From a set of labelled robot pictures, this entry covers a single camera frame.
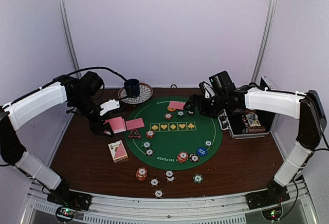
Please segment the red-backed card deck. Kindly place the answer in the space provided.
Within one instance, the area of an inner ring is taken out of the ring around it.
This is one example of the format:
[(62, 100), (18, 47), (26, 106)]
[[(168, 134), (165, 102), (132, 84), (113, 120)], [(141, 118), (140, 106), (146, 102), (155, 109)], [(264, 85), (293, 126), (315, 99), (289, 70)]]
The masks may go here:
[(125, 120), (122, 117), (115, 117), (105, 120), (105, 124), (109, 124), (111, 126), (114, 134), (126, 131)]

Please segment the green twenty chips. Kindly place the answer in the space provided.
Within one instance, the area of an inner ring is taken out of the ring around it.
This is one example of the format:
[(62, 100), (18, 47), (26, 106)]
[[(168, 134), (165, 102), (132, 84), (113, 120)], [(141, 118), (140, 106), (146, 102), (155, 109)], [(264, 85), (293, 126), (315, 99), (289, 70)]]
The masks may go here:
[(184, 117), (186, 115), (183, 110), (179, 110), (176, 114), (178, 117)]

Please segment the dealt red-backed card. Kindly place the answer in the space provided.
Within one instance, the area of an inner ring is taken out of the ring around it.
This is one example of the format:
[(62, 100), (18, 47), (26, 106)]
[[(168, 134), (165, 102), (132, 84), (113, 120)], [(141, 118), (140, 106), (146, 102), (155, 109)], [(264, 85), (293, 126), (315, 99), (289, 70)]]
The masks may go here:
[(137, 118), (133, 120), (127, 120), (125, 122), (127, 130), (133, 130), (144, 127), (144, 121), (142, 118)]

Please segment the red five chips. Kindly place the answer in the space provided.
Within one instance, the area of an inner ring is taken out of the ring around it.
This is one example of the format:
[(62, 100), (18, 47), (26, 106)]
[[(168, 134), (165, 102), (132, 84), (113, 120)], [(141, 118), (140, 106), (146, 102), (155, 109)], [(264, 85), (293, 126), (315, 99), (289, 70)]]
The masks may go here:
[(147, 138), (153, 138), (155, 136), (155, 132), (152, 131), (152, 130), (149, 130), (149, 131), (146, 132), (145, 135), (146, 135)]
[(172, 117), (173, 117), (173, 115), (170, 114), (170, 113), (166, 113), (166, 114), (164, 115), (164, 118), (165, 118), (166, 120), (171, 120)]
[(187, 160), (189, 159), (189, 155), (187, 152), (180, 152), (178, 155), (177, 155), (177, 161), (179, 163), (184, 163), (186, 162)]

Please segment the blue small blind button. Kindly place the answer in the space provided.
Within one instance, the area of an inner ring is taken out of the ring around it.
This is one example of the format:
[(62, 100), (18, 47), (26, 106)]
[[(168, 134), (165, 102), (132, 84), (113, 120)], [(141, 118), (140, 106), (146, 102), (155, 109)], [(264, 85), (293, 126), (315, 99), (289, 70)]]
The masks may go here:
[(196, 150), (196, 154), (200, 157), (204, 157), (208, 154), (208, 150), (205, 148), (205, 147), (199, 147), (197, 150)]

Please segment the hundred chip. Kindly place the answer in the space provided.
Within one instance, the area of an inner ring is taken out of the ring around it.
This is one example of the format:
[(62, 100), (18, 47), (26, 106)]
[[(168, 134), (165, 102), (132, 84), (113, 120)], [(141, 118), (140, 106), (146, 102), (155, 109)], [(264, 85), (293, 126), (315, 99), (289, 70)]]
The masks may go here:
[(150, 185), (156, 187), (159, 185), (159, 180), (157, 178), (151, 178)]
[(172, 177), (166, 177), (166, 181), (167, 182), (174, 182), (175, 181), (175, 177), (172, 176)]
[(163, 191), (161, 189), (156, 189), (153, 195), (155, 198), (163, 198)]
[(154, 150), (152, 148), (148, 148), (146, 151), (145, 151), (145, 154), (148, 156), (148, 157), (151, 157), (154, 155)]
[(165, 177), (171, 178), (174, 176), (174, 172), (172, 170), (166, 170), (164, 173)]

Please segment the red five chip stack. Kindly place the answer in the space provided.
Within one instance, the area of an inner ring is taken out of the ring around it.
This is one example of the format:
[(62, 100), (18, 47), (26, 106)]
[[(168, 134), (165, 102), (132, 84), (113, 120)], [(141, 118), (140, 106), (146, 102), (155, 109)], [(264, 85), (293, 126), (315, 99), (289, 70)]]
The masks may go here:
[(144, 167), (139, 167), (136, 171), (136, 178), (138, 181), (144, 181), (147, 178), (148, 171)]

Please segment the green twenty chip stack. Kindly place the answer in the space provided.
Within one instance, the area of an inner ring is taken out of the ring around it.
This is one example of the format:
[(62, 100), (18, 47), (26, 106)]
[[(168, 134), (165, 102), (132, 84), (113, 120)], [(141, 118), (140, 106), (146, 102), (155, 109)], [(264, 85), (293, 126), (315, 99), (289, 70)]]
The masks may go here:
[(203, 176), (201, 174), (195, 174), (193, 176), (193, 182), (194, 183), (202, 183), (204, 180)]

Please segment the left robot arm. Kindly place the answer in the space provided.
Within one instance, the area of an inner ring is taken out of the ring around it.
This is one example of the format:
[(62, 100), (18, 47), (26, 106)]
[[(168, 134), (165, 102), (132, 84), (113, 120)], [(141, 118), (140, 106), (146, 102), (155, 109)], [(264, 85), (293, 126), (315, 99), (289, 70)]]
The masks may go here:
[(88, 71), (82, 78), (63, 75), (39, 90), (1, 107), (1, 158), (36, 179), (48, 189), (62, 205), (74, 201), (74, 194), (59, 186), (62, 178), (42, 163), (21, 144), (16, 132), (28, 121), (57, 105), (67, 103), (89, 120), (89, 128), (95, 135), (112, 135), (106, 123), (107, 104), (98, 105), (93, 96), (103, 85), (103, 80)]

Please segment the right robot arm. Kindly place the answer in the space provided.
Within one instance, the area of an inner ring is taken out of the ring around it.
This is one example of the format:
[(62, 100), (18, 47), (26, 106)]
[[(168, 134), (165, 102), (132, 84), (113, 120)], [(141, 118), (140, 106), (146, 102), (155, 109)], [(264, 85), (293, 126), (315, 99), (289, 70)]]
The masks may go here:
[(221, 110), (229, 109), (262, 110), (285, 115), (299, 120), (298, 135), (293, 150), (285, 159), (264, 192), (268, 204), (276, 203), (283, 196), (285, 187), (296, 173), (307, 163), (310, 156), (318, 151), (324, 139), (327, 125), (326, 116), (314, 90), (308, 92), (286, 92), (261, 89), (250, 84), (236, 88), (234, 84), (203, 87), (201, 95), (193, 94), (184, 105), (184, 110), (216, 118)]

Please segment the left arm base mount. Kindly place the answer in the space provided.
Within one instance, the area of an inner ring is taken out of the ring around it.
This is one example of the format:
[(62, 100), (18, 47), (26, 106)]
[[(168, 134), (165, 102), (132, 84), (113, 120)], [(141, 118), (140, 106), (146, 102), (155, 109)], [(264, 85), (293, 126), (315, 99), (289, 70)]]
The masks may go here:
[(60, 194), (59, 192), (50, 192), (47, 196), (47, 201), (79, 211), (88, 211), (92, 198), (93, 197), (90, 194), (74, 191), (68, 191), (68, 193), (64, 194)]

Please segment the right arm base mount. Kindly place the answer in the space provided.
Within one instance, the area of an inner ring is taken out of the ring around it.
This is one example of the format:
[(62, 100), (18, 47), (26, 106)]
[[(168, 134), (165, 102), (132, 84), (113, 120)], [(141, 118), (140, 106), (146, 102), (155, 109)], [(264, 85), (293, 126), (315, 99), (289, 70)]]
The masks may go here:
[(282, 193), (279, 196), (272, 196), (268, 190), (251, 192), (245, 197), (250, 210), (264, 208), (274, 204), (279, 204), (280, 201), (290, 200), (290, 195), (288, 193)]

